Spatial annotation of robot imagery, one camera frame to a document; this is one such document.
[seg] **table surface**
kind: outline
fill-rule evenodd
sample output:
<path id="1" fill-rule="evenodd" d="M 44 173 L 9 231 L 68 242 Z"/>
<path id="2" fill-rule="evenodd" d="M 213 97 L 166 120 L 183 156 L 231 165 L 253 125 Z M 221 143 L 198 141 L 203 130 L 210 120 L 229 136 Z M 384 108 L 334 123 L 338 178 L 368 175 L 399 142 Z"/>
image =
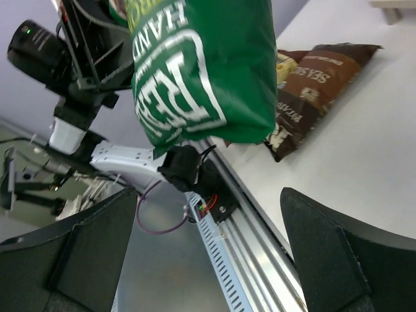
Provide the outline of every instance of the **table surface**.
<path id="1" fill-rule="evenodd" d="M 218 149 L 287 239 L 283 187 L 382 229 L 416 238 L 416 12 L 388 26 L 362 0 L 310 0 L 278 38 L 280 49 L 380 44 L 363 73 L 308 136 L 276 163 L 264 146 Z"/>

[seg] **white table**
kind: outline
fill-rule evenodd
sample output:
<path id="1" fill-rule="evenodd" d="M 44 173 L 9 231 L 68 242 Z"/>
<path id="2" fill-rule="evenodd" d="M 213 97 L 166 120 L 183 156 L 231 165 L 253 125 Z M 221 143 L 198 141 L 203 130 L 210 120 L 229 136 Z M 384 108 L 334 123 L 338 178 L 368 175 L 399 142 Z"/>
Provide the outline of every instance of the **white table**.
<path id="1" fill-rule="evenodd" d="M 388 231 L 416 238 L 416 16 L 393 26 L 362 0 L 310 0 L 278 38 L 287 50 L 380 44 L 355 83 L 279 163 L 264 146 L 219 150 L 287 239 L 283 187 Z"/>

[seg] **gray floor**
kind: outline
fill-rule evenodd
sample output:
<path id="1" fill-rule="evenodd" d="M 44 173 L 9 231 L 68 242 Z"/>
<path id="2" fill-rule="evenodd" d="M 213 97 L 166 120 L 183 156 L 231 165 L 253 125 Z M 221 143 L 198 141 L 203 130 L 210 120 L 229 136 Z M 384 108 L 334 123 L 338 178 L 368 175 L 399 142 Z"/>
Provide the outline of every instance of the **gray floor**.
<path id="1" fill-rule="evenodd" d="M 185 197 L 163 184 L 140 209 L 150 229 L 171 228 L 182 217 Z M 120 276 L 119 312 L 229 311 L 202 239 L 187 222 L 161 236 L 134 224 Z"/>

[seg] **purple cable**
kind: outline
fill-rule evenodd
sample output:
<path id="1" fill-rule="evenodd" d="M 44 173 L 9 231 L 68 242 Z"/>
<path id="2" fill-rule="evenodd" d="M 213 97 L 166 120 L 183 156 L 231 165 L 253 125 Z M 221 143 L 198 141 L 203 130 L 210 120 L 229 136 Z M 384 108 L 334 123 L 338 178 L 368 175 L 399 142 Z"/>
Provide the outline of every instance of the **purple cable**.
<path id="1" fill-rule="evenodd" d="M 152 230 L 150 230 L 150 229 L 146 229 L 144 226 L 143 226 L 143 224 L 142 224 L 142 222 L 140 221 L 140 217 L 139 217 L 139 210 L 140 210 L 140 206 L 142 205 L 142 203 L 144 202 L 144 200 L 146 199 L 146 196 L 157 186 L 157 185 L 159 185 L 159 184 L 161 184 L 161 181 L 158 181 L 158 182 L 156 182 L 156 183 L 154 183 L 154 184 L 152 184 L 144 193 L 143 193 L 143 195 L 141 196 L 141 197 L 139 197 L 139 199 L 138 199 L 138 201 L 137 201 L 137 208 L 136 208 L 136 220 L 137 220 L 137 224 L 138 224 L 138 226 L 140 226 L 141 227 L 141 229 L 143 230 L 143 231 L 145 231 L 146 233 L 149 233 L 149 234 L 152 234 L 152 235 L 163 235 L 163 234 L 167 234 L 167 233 L 171 233 L 171 232 L 173 232 L 173 231 L 175 231 L 175 230 L 177 230 L 177 229 L 179 229 L 183 224 L 185 224 L 185 222 L 188 220 L 188 216 L 186 216 L 186 217 L 184 217 L 183 219 L 182 219 L 182 221 L 178 224 L 178 225 L 176 225 L 176 226 L 174 226 L 174 227 L 171 227 L 170 229 L 166 229 L 166 230 L 164 230 L 164 231 L 152 231 Z"/>

